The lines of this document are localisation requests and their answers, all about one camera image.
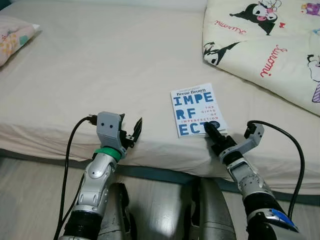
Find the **bed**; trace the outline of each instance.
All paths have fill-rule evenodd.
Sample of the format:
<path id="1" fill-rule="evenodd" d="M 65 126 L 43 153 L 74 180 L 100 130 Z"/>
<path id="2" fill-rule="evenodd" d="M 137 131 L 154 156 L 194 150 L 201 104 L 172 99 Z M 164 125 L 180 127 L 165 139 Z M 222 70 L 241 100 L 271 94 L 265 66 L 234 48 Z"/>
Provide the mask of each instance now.
<path id="1" fill-rule="evenodd" d="M 122 165 L 170 169 L 230 179 L 205 138 L 178 138 L 170 91 L 212 83 L 229 134 L 243 141 L 247 121 L 291 133 L 305 155 L 300 193 L 320 195 L 320 119 L 270 91 L 203 61 L 205 1 L 21 0 L 0 11 L 40 25 L 40 31 L 0 68 L 0 149 L 64 158 L 74 125 L 88 114 L 125 113 L 129 133 L 142 133 Z M 90 159 L 96 129 L 84 123 L 70 157 Z M 285 136 L 266 128 L 245 156 L 273 190 L 292 193 L 300 160 Z"/>

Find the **book cover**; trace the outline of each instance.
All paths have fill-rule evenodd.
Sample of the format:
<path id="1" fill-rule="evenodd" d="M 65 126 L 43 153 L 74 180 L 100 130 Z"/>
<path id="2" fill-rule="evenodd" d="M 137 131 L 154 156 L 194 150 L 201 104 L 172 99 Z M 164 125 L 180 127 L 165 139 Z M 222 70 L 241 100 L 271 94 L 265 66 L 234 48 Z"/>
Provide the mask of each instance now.
<path id="1" fill-rule="evenodd" d="M 211 83 L 174 90 L 171 100 L 179 138 L 206 137 L 205 122 L 227 134 L 227 124 L 220 112 Z"/>

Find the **mattress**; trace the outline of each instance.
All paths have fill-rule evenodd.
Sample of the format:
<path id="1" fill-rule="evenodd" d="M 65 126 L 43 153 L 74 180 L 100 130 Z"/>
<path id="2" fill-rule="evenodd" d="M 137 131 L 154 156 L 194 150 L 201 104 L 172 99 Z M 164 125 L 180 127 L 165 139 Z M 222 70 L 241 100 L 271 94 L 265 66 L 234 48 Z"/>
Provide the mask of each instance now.
<path id="1" fill-rule="evenodd" d="M 0 68 L 0 148 L 63 159 L 74 125 L 88 114 L 143 117 L 140 139 L 122 165 L 230 179 L 205 138 L 178 138 L 170 91 L 212 83 L 228 132 L 238 142 L 249 120 L 291 133 L 305 155 L 301 194 L 320 194 L 320 119 L 264 88 L 202 60 L 204 11 L 61 1 L 18 1 L 0 11 L 41 31 Z M 99 147 L 84 123 L 71 147 L 83 161 Z M 273 190 L 292 193 L 300 160 L 284 135 L 266 128 L 245 154 Z"/>

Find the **pillow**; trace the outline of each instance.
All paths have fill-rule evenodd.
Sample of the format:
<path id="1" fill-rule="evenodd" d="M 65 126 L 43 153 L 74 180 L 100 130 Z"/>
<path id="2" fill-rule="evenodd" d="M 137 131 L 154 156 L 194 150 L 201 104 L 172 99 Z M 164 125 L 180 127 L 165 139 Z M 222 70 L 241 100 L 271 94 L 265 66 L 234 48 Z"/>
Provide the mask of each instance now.
<path id="1" fill-rule="evenodd" d="M 0 16 L 0 66 L 35 34 L 38 27 L 14 17 Z"/>
<path id="2" fill-rule="evenodd" d="M 209 0 L 203 57 L 320 115 L 320 1 Z"/>

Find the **cartoon character print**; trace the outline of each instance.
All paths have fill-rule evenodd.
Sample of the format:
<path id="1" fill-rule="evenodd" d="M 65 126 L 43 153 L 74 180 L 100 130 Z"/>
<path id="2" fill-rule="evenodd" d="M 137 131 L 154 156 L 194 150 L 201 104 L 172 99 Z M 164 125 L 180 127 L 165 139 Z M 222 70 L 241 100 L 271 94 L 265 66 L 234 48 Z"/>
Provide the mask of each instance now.
<path id="1" fill-rule="evenodd" d="M 320 16 L 320 3 L 306 3 L 301 8 L 306 11 L 306 14 Z"/>
<path id="2" fill-rule="evenodd" d="M 308 55 L 307 60 L 311 79 L 318 83 L 312 97 L 312 102 L 320 103 L 320 56 L 316 58 L 315 55 L 311 54 Z"/>
<path id="3" fill-rule="evenodd" d="M 208 42 L 204 45 L 203 58 L 208 63 L 217 66 L 225 55 L 226 51 L 232 49 L 236 44 L 238 44 L 238 42 L 230 44 L 229 46 L 221 49 L 215 49 L 215 43 Z"/>
<path id="4" fill-rule="evenodd" d="M 230 16 L 246 19 L 258 24 L 258 26 L 266 32 L 266 35 L 270 35 L 275 26 L 275 21 L 278 19 L 275 12 L 278 11 L 280 6 L 280 0 L 262 0 L 259 1 L 258 4 L 253 3 L 248 5 L 242 12 L 236 14 L 230 13 Z"/>

